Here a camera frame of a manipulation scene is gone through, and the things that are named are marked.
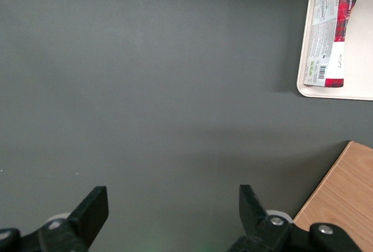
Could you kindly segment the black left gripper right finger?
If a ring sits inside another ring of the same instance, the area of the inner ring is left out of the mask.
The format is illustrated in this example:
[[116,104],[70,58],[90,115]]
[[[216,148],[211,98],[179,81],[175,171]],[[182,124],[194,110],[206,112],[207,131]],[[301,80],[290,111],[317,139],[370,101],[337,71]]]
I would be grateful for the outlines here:
[[240,186],[239,213],[245,236],[228,251],[312,251],[308,233],[280,215],[269,215],[250,185]]

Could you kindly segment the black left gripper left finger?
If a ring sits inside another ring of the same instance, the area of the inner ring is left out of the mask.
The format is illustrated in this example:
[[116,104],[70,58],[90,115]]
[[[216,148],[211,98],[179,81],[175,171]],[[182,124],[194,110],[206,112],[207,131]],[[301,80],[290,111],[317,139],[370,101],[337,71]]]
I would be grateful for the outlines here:
[[38,230],[41,251],[88,251],[108,213],[107,187],[94,187],[67,218],[52,219]]

